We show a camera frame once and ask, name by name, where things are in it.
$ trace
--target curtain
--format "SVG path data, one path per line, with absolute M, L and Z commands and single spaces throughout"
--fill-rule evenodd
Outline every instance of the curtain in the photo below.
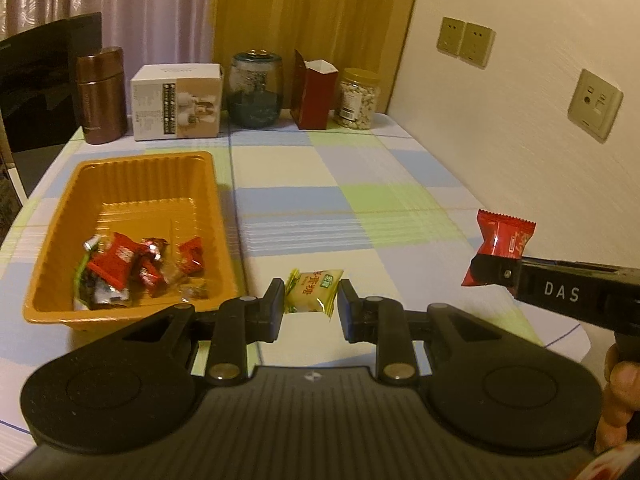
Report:
M 256 48 L 282 56 L 285 106 L 293 51 L 378 72 L 378 111 L 385 111 L 396 78 L 414 0 L 218 0 L 214 61 L 228 66 L 237 52 Z
M 0 0 L 0 39 L 100 10 L 102 44 L 124 49 L 131 78 L 143 64 L 210 62 L 213 6 L 213 0 Z

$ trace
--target jar label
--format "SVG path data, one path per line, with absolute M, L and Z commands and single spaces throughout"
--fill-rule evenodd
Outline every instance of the jar label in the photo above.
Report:
M 342 93 L 342 106 L 340 107 L 340 116 L 348 121 L 355 121 L 360 114 L 362 106 L 362 94 L 355 92 Z

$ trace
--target red box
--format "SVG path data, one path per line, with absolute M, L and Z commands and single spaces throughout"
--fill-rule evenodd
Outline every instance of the red box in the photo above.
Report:
M 331 63 L 323 59 L 305 61 L 296 51 L 291 116 L 301 130 L 326 130 L 337 77 L 338 69 Z

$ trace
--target cardboard box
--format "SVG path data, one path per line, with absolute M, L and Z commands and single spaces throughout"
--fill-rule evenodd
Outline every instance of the cardboard box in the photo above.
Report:
M 214 63 L 143 66 L 131 80 L 134 138 L 217 137 L 222 77 Z
M 298 51 L 295 56 L 291 116 L 301 130 L 325 130 L 338 69 L 323 59 L 305 61 Z

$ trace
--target orange basket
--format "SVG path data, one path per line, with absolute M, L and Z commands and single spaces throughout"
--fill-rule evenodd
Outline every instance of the orange basket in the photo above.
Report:
M 60 199 L 33 270 L 24 319 L 79 330 L 118 328 L 180 303 L 178 290 L 168 290 L 156 298 L 132 294 L 129 307 L 74 310 L 82 244 L 95 234 L 108 240 L 114 232 L 135 241 L 165 238 L 165 257 L 173 261 L 179 244 L 199 236 L 209 298 L 191 301 L 196 311 L 217 309 L 238 294 L 210 153 L 90 160 L 76 167 Z

